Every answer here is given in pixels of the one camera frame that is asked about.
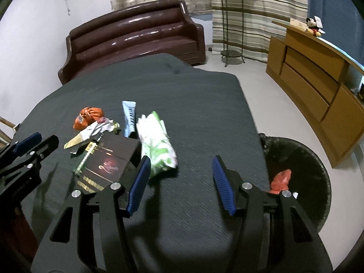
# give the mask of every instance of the green and white plastic bag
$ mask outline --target green and white plastic bag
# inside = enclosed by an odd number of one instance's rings
[[[176,153],[169,142],[164,122],[156,112],[148,117],[142,115],[136,128],[142,142],[142,157],[148,156],[152,163],[150,178],[177,167]]]

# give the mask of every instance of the mickey mouse plush toy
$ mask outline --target mickey mouse plush toy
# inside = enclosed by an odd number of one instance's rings
[[[321,19],[317,16],[314,16],[314,18],[307,18],[307,29],[306,32],[310,33],[311,35],[314,35],[315,37],[321,37],[321,34],[325,34],[323,30],[321,30],[322,23]]]

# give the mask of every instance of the black metal plant stand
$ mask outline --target black metal plant stand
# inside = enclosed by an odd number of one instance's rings
[[[225,67],[228,66],[229,57],[241,57],[243,59],[243,39],[244,39],[244,1],[241,0],[241,20],[242,20],[242,31],[241,31],[241,51],[229,50],[229,17],[228,17],[228,0],[221,0],[222,6],[222,31],[223,31],[223,51],[221,51],[221,58],[225,57]]]

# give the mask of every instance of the blue curtain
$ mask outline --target blue curtain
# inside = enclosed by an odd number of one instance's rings
[[[351,0],[308,0],[308,16],[322,20],[323,39],[364,65],[364,21]]]

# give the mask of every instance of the wooden desk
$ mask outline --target wooden desk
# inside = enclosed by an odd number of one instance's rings
[[[331,43],[290,25],[284,40],[270,41],[267,74],[285,91],[320,140],[332,167],[361,139],[364,107],[344,85],[352,65],[363,67]]]

